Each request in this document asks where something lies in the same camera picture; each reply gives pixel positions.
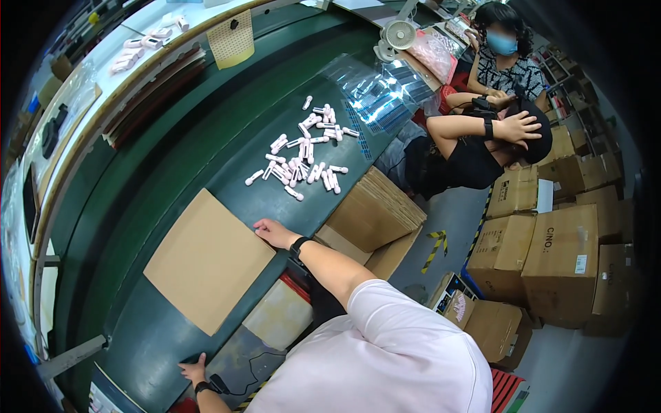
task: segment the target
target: face mask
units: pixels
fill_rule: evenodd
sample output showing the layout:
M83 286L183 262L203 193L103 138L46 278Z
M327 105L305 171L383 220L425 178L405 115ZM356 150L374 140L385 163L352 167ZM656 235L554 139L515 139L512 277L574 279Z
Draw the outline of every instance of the face mask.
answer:
M504 56L511 56L518 48L518 42L491 31L486 32L486 43L491 50Z

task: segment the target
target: white fan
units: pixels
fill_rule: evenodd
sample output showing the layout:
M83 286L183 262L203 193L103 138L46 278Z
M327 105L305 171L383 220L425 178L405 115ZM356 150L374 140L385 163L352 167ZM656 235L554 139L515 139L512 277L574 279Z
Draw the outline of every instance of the white fan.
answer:
M408 14L417 4L417 0L408 0L395 20L383 26L379 32L381 40L374 46L374 53L383 61L395 60L395 49L406 50L413 45L416 29L413 24L406 21Z

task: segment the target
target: patterned shirt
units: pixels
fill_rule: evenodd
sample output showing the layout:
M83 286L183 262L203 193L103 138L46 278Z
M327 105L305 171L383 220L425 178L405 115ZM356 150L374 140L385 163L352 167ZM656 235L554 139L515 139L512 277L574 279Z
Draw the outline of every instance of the patterned shirt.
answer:
M514 79L520 76L525 89L525 99L530 102L534 102L544 90L546 81L532 59L519 57L514 66L499 71L496 69L496 54L486 44L480 47L479 53L477 81L482 85L510 95L514 94Z

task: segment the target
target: white t-shirt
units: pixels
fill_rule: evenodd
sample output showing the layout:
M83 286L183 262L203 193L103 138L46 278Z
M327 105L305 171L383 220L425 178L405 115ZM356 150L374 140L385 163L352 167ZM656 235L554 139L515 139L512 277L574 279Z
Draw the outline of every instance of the white t-shirt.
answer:
M382 280L347 313L294 347L246 412L490 412L489 365L450 321Z

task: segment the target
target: person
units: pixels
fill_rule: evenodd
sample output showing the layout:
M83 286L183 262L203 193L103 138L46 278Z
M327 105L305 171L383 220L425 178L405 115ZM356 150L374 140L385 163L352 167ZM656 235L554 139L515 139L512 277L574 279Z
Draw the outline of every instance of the person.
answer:
M319 326L287 354L247 413L490 412L491 370L470 335L338 251L271 219L254 227L272 246L298 255L336 312L316 311L311 292L313 316L324 318L315 319ZM205 380L204 362L180 364L195 387ZM230 412L212 390L197 399L200 413Z
M486 3L475 11L472 27L466 31L476 51L468 91L505 97L516 93L518 82L525 91L519 97L546 109L546 81L528 57L533 51L532 32L514 9L498 1Z
M514 96L487 96L499 113L492 121L492 139L485 139L488 121L473 110L474 98L480 95L447 96L447 103L462 114L428 118L429 136L422 128L407 132L406 139L398 135L374 166L402 191L428 201L448 188L488 188L505 168L532 165L549 154L551 125L534 103L520 100L519 108ZM403 132L411 128L407 125Z

